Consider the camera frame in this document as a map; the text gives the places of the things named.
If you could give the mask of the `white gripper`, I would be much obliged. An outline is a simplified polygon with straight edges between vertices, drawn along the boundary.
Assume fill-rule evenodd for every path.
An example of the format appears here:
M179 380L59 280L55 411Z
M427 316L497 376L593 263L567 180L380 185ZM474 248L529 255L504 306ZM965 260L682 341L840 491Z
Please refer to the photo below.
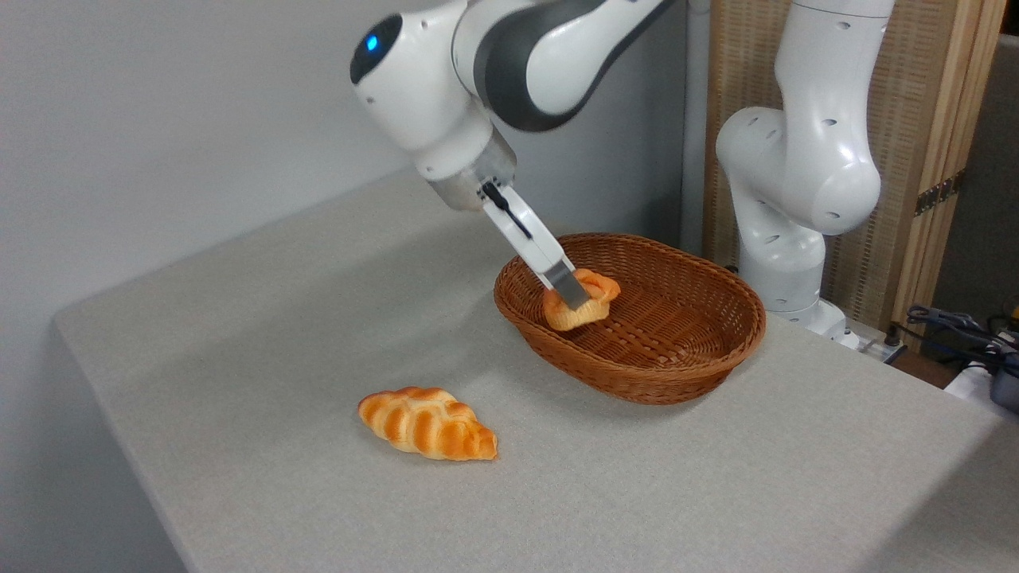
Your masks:
M543 287L554 290L571 310L591 300L557 238L512 185L483 184L479 193L485 214Z

